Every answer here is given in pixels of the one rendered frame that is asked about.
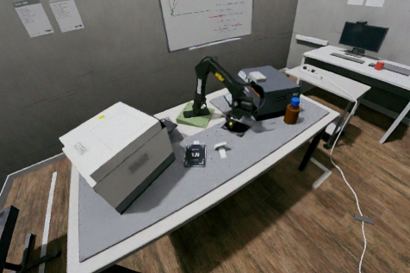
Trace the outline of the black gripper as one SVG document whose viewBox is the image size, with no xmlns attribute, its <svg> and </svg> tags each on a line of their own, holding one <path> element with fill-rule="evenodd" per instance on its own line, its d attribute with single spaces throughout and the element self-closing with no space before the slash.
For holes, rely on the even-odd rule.
<svg viewBox="0 0 410 273">
<path fill-rule="evenodd" d="M 234 118 L 234 120 L 236 120 L 236 118 L 238 119 L 238 120 L 240 120 L 241 119 L 241 117 L 243 116 L 242 114 L 238 117 L 238 116 L 235 116 L 235 115 L 233 115 L 233 106 L 232 106 L 232 110 L 227 114 L 227 117 L 226 117 L 226 122 L 228 123 L 228 125 L 229 125 L 229 127 L 230 128 L 232 128 L 233 127 L 233 125 L 235 124 L 235 122 L 236 121 L 233 121 L 233 119 L 231 119 L 230 117 L 233 117 Z M 230 125 L 230 122 L 232 123 L 232 126 Z"/>
</svg>

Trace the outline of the brown bottle with blue cap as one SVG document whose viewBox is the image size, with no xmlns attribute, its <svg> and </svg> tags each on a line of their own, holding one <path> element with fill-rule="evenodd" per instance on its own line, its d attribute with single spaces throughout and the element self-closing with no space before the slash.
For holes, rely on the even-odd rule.
<svg viewBox="0 0 410 273">
<path fill-rule="evenodd" d="M 293 97 L 291 104 L 287 106 L 283 121 L 288 125 L 295 125 L 301 108 L 299 108 L 300 99 Z M 296 107 L 297 106 L 297 107 Z"/>
</svg>

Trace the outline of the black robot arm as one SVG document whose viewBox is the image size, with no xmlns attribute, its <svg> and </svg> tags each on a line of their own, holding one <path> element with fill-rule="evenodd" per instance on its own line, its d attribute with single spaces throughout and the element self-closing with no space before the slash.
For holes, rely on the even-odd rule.
<svg viewBox="0 0 410 273">
<path fill-rule="evenodd" d="M 206 103 L 205 97 L 208 74 L 212 72 L 228 89 L 232 95 L 233 115 L 243 115 L 247 120 L 252 117 L 254 98 L 243 95 L 244 86 L 237 84 L 215 61 L 208 59 L 195 67 L 197 75 L 196 96 L 193 110 L 183 111 L 184 118 L 209 115 L 208 109 L 201 109 Z M 206 73 L 205 73 L 206 72 Z M 201 75 L 201 76 L 199 76 Z M 239 108 L 240 107 L 240 108 Z M 238 108 L 238 109 L 235 109 Z"/>
</svg>

